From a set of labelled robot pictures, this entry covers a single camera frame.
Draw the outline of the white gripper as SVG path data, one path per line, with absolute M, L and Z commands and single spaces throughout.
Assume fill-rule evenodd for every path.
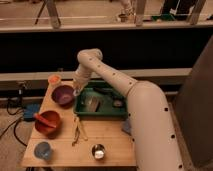
M 73 88 L 77 93 L 80 93 L 90 80 L 90 70 L 79 65 L 73 75 Z

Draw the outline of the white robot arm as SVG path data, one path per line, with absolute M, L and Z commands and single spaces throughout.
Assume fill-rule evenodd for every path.
M 102 62 L 99 49 L 81 50 L 74 73 L 78 93 L 95 72 L 127 99 L 137 171 L 185 171 L 166 96 L 150 81 L 138 81 Z

